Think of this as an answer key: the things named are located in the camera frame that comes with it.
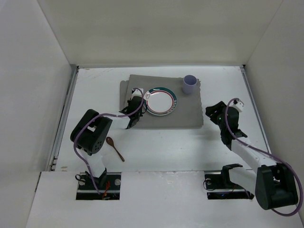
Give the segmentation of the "grey cloth placemat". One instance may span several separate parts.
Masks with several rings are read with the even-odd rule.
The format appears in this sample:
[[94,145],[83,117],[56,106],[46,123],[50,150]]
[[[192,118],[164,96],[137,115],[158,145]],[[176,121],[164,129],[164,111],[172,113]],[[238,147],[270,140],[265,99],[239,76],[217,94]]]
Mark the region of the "grey cloth placemat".
[[120,109],[125,108],[131,97],[132,88],[142,88],[144,92],[155,87],[170,89],[177,97],[175,109],[168,115],[156,116],[146,112],[134,126],[135,129],[195,129],[204,124],[198,80],[191,94],[183,92],[183,78],[130,75],[120,82]]

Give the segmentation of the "brown wooden spoon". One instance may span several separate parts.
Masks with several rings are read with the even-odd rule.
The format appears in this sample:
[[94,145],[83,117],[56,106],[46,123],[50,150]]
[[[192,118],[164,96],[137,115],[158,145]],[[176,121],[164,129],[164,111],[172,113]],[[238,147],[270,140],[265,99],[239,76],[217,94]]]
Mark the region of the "brown wooden spoon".
[[121,159],[122,162],[125,162],[124,157],[119,153],[119,151],[116,149],[114,141],[111,137],[107,137],[106,138],[106,142],[108,145],[110,145],[111,147],[113,147],[113,149],[116,151],[117,155],[119,156],[119,158]]

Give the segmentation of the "lilac plastic cup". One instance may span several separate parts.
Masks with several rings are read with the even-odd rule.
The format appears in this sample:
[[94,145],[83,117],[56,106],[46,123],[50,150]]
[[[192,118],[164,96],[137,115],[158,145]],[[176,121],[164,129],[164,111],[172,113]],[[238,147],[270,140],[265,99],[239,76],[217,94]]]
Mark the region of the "lilac plastic cup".
[[195,76],[186,75],[183,78],[183,86],[182,86],[183,93],[188,95],[191,94],[194,91],[197,82],[198,80]]

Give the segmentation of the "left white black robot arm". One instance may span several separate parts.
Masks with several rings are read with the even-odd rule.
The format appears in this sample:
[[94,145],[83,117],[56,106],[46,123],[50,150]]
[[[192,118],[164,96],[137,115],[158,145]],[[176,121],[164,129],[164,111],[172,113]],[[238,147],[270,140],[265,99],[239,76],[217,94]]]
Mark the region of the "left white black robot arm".
[[143,116],[144,99],[140,91],[127,101],[127,106],[115,114],[100,114],[89,109],[73,129],[70,140],[75,154],[85,163],[92,183],[101,186],[107,175],[100,150],[110,130],[130,129]]

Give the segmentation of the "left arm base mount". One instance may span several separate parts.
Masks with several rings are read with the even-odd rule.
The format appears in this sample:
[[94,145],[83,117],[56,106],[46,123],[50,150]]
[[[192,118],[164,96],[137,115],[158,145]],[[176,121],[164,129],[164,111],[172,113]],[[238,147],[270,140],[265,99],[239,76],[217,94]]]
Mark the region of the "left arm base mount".
[[76,174],[76,200],[119,200],[121,177],[121,172],[109,172],[106,176],[103,175],[101,180],[97,179],[98,193],[88,173]]

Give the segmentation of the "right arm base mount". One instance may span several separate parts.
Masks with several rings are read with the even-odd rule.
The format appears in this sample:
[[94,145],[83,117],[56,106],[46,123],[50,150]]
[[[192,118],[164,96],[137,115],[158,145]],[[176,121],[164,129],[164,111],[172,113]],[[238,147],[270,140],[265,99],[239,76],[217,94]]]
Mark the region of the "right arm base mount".
[[236,184],[226,186],[219,171],[204,173],[203,188],[208,200],[252,200],[254,195]]

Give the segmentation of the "white plate green red rim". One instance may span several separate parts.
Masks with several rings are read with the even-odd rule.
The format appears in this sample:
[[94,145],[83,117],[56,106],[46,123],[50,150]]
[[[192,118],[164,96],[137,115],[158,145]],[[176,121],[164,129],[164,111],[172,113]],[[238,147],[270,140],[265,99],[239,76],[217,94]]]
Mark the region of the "white plate green red rim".
[[174,111],[177,106],[175,93],[165,87],[155,87],[144,94],[145,110],[155,116],[165,116]]

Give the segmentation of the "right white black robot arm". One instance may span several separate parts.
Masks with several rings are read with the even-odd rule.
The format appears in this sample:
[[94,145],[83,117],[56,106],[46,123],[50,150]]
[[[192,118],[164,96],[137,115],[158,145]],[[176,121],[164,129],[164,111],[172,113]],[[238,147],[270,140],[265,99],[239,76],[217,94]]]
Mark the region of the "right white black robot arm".
[[303,205],[304,191],[293,168],[280,158],[252,146],[248,136],[239,128],[239,114],[244,103],[233,98],[225,104],[219,102],[206,108],[206,116],[219,127],[221,141],[238,155],[251,169],[240,164],[223,166],[222,185],[226,188],[238,185],[253,194],[264,210],[276,212],[277,208],[296,205],[296,214]]

